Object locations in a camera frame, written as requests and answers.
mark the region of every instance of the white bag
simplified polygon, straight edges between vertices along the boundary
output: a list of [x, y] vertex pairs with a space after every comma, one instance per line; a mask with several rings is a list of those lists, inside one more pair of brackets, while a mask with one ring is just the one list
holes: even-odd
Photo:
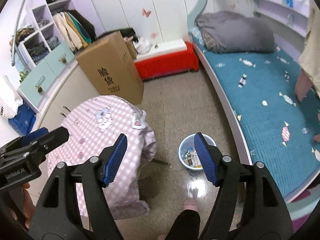
[[13, 118], [18, 107], [23, 104], [22, 98], [14, 89], [7, 76], [0, 77], [0, 116]]
[[138, 54], [147, 54], [152, 47], [152, 43], [148, 40], [144, 40], [142, 37], [138, 37], [138, 41], [139, 42], [133, 43]]

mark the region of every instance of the sticker on tablecloth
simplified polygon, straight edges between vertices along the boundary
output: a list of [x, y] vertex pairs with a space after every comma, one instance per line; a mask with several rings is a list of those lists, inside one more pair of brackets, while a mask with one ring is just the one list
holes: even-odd
[[141, 117], [140, 114], [134, 112], [132, 114], [132, 128], [133, 129], [145, 129], [146, 122], [144, 121], [143, 116]]
[[112, 116], [111, 113], [109, 113], [109, 111], [110, 106], [102, 110], [99, 110], [95, 114], [98, 123], [97, 127], [100, 129], [101, 132], [105, 132], [113, 124]]

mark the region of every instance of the hanging clothes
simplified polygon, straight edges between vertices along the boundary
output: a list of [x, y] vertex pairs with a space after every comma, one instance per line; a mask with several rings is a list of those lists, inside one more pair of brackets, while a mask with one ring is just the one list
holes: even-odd
[[65, 28], [65, 26], [64, 26], [64, 24], [63, 24], [63, 19], [62, 19], [61, 15], [59, 15], [59, 14], [53, 15], [53, 20], [54, 20], [54, 22], [56, 23], [56, 25], [57, 25], [59, 31], [61, 32], [62, 36], [64, 37], [64, 39], [67, 41], [70, 49], [71, 49], [72, 51], [75, 51], [75, 50], [76, 50], [76, 47], [74, 46], [73, 42], [72, 42], [71, 39], [69, 38], [67, 29]]
[[78, 22], [85, 28], [91, 38], [91, 41], [95, 41], [96, 33], [94, 31], [94, 26], [76, 10], [68, 10], [67, 12], [69, 12], [74, 18], [76, 18]]
[[[319, 44], [320, 44], [320, 10], [317, 7], [316, 3], [313, 0], [310, 0], [310, 16], [308, 22], [308, 33], [305, 39], [305, 47], [303, 53], [299, 57], [299, 63], [304, 73], [296, 84], [296, 94], [298, 98], [305, 96], [303, 93], [306, 93], [306, 87], [310, 87], [310, 84], [313, 83], [318, 94], [320, 91], [320, 54], [319, 54]], [[311, 82], [307, 85], [301, 84], [306, 79], [304, 75], [308, 76]]]
[[91, 38], [90, 38], [89, 34], [87, 33], [87, 31], [85, 30], [85, 28], [78, 22], [78, 20], [76, 18], [74, 18], [72, 16], [71, 13], [67, 12], [67, 14], [69, 15], [73, 24], [76, 26], [77, 30], [81, 34], [82, 38], [84, 38], [84, 40], [88, 43], [91, 42]]
[[65, 27], [68, 31], [69, 37], [71, 38], [73, 44], [76, 46], [77, 49], [81, 49], [83, 47], [83, 44], [81, 42], [81, 39], [79, 38], [79, 35], [74, 31], [73, 28], [70, 27], [70, 25], [68, 24], [68, 22], [66, 20], [64, 13], [61, 12], [59, 15], [61, 16], [61, 18], [63, 20], [63, 24], [65, 25]]
[[79, 39], [82, 42], [82, 45], [84, 48], [88, 47], [88, 43], [84, 40], [84, 38], [81, 36], [79, 31], [77, 30], [76, 26], [74, 25], [73, 21], [71, 20], [70, 16], [66, 12], [62, 12], [64, 15], [68, 25], [73, 29], [73, 31], [78, 35]]

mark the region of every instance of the table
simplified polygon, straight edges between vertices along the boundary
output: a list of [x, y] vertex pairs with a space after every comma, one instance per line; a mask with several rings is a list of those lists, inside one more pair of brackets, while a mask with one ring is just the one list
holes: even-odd
[[[147, 213], [147, 203], [139, 200], [137, 172], [156, 154], [156, 137], [145, 117], [145, 111], [117, 96], [98, 96], [81, 103], [61, 124], [68, 129], [69, 140], [47, 155], [49, 176], [57, 163], [84, 163], [124, 133], [127, 151], [114, 182], [103, 192], [115, 219]], [[81, 184], [76, 184], [76, 191], [80, 215], [88, 216]]]

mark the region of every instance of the beige clothing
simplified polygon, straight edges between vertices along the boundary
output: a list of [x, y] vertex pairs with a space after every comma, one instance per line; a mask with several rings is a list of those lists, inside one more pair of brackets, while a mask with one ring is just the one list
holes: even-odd
[[59, 14], [55, 14], [55, 15], [53, 15], [53, 20], [56, 23], [56, 25], [57, 25], [59, 31], [61, 32], [62, 36], [64, 37], [64, 39], [67, 41], [70, 49], [72, 51], [75, 51], [76, 47], [68, 36], [68, 32], [67, 32], [66, 28], [64, 27], [62, 17]]
[[66, 18], [64, 14], [55, 14], [53, 17], [55, 17], [58, 21], [61, 21], [63, 27], [68, 32], [68, 37], [72, 41], [72, 43], [75, 45], [77, 49], [81, 49], [83, 47], [82, 42], [78, 35], [74, 32], [74, 30], [68, 25]]
[[320, 91], [320, 10], [313, 0], [310, 0], [310, 16], [308, 33], [305, 39], [304, 51], [299, 57], [301, 68], [310, 78], [313, 85]]
[[88, 47], [88, 43], [84, 40], [84, 38], [82, 37], [82, 35], [79, 33], [79, 31], [77, 30], [76, 26], [74, 25], [72, 19], [70, 18], [70, 16], [66, 13], [66, 12], [63, 12], [64, 16], [66, 17], [66, 20], [67, 20], [67, 23], [68, 25], [74, 30], [74, 32], [79, 36], [82, 44], [83, 44], [83, 47], [86, 48]]

